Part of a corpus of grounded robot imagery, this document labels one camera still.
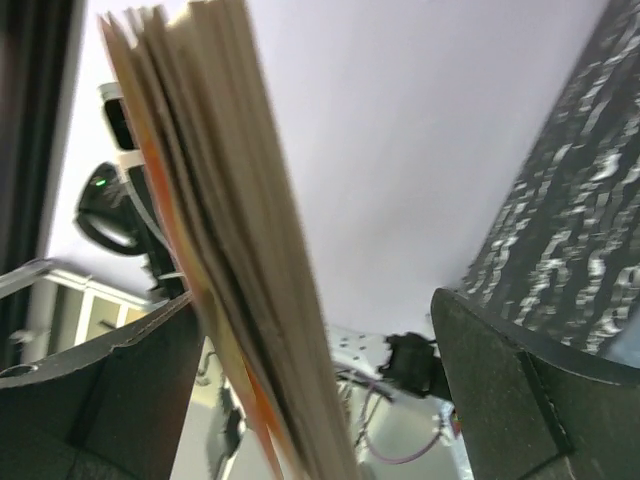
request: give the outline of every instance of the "gray patterned surface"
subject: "gray patterned surface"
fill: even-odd
[[[640,293],[639,4],[605,12],[464,279],[475,302],[590,353]]]

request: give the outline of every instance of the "stack of paper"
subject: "stack of paper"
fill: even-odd
[[[357,480],[305,242],[243,0],[101,29],[156,206],[276,477]]]

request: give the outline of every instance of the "black plastic part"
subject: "black plastic part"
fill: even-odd
[[[231,457],[240,446],[240,440],[242,439],[242,435],[240,435],[240,422],[242,422],[242,414],[240,410],[234,408],[229,413],[229,417],[227,418],[227,424],[224,429],[224,440],[225,446],[227,448],[227,457]]]
[[[131,130],[127,124],[127,119],[122,106],[122,98],[112,98],[104,102],[102,106],[113,136],[116,139],[118,148],[124,152],[134,150],[136,148],[135,140],[131,135]]]
[[[136,190],[140,201],[145,206],[146,211],[152,220],[162,229],[162,224],[158,220],[155,213],[151,191],[147,185],[144,167],[134,167],[128,170],[129,180]],[[175,273],[176,267],[171,257],[171,253],[156,238],[156,236],[145,225],[140,215],[136,214],[139,225],[140,240],[144,245],[145,251],[149,258],[149,271],[156,279],[157,287],[153,294],[159,298],[176,298],[185,291],[184,284],[180,277],[165,278],[167,274]]]
[[[391,347],[391,357],[387,365],[378,367],[385,381],[420,398],[433,395],[451,399],[442,362],[435,356],[432,340],[413,332],[392,335],[386,340]]]
[[[168,479],[202,341],[185,296],[0,379],[0,477]]]
[[[52,146],[72,19],[82,3],[0,2],[0,274],[38,254],[49,176],[59,169]],[[0,301],[0,369],[20,362],[20,350],[7,339],[25,326],[29,294],[25,289]]]
[[[78,228],[89,240],[113,253],[142,255],[145,248],[140,240],[136,216],[115,166],[108,162],[99,165],[80,196],[76,208]],[[128,241],[118,242],[110,236],[113,234]]]
[[[229,415],[235,408],[233,397],[231,396],[231,390],[225,387],[221,388],[220,393],[218,394],[218,398],[220,400],[222,411],[225,413],[225,415]]]
[[[638,478],[640,370],[449,290],[431,311],[475,480]]]

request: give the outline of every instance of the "white ceiling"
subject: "white ceiling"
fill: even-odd
[[[88,1],[49,255],[142,291],[141,260],[72,224],[114,152],[95,16],[135,3]],[[474,257],[605,3],[250,0],[329,322],[425,329],[431,293]]]

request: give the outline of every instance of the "purple cable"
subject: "purple cable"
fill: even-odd
[[[368,432],[368,429],[367,429],[367,426],[366,426],[366,423],[365,423],[365,421],[366,421],[365,416],[366,416],[366,411],[367,411],[367,409],[369,407],[369,402],[371,400],[371,397],[373,396],[374,387],[375,387],[375,383],[372,382],[371,386],[369,387],[369,391],[367,392],[367,396],[365,397],[364,405],[362,406],[362,412],[360,412],[360,420],[362,422],[362,425],[365,425],[363,427],[364,428],[364,434],[363,434],[362,438],[364,440],[365,445],[367,446],[367,448],[371,452],[371,455],[376,457],[382,463],[386,463],[387,465],[403,465],[405,463],[409,463],[409,462],[413,462],[414,460],[417,460],[422,455],[424,455],[429,450],[431,450],[435,446],[435,444],[438,442],[440,437],[442,436],[442,428],[444,426],[443,422],[442,422],[442,418],[440,419],[440,425],[438,426],[438,431],[433,436],[431,441],[427,445],[425,445],[424,447],[422,447],[420,450],[418,450],[416,453],[414,453],[412,455],[409,455],[409,456],[404,457],[404,458],[388,458],[388,457],[385,457],[384,455],[382,455],[373,446],[373,443],[371,442],[371,438],[369,437],[369,432]]]

